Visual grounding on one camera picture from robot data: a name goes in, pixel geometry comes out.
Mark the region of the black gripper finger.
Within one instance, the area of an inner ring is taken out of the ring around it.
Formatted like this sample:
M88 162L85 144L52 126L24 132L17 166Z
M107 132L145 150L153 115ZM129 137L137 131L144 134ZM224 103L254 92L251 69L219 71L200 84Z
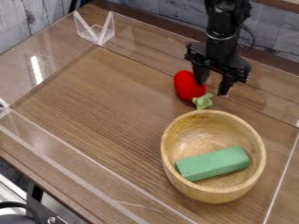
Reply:
M218 95L226 95L230 91L230 88L234 86L234 83L235 83L234 76L230 74L224 74L222 82L219 84Z
M210 69L206 66L194 64L192 71L195 75L195 80L198 84L202 86L206 84L207 79L210 78Z

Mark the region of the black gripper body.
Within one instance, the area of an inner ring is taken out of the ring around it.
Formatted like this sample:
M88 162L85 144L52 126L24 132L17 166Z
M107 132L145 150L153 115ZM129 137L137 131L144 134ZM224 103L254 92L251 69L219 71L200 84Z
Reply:
M234 80L246 83L251 65L236 52L230 52L224 47L210 47L207 43L191 42L186 46L184 58L194 64L207 67L224 75L231 74Z

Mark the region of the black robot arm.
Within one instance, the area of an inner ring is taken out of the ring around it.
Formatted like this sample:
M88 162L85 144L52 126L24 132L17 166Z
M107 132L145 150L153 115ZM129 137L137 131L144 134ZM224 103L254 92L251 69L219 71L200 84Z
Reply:
M239 56L239 34L250 18L248 0L204 0L208 16L206 41L191 42L184 58L191 62L195 81L202 86L211 71L222 75L218 95L226 95L236 82L246 83L251 65Z

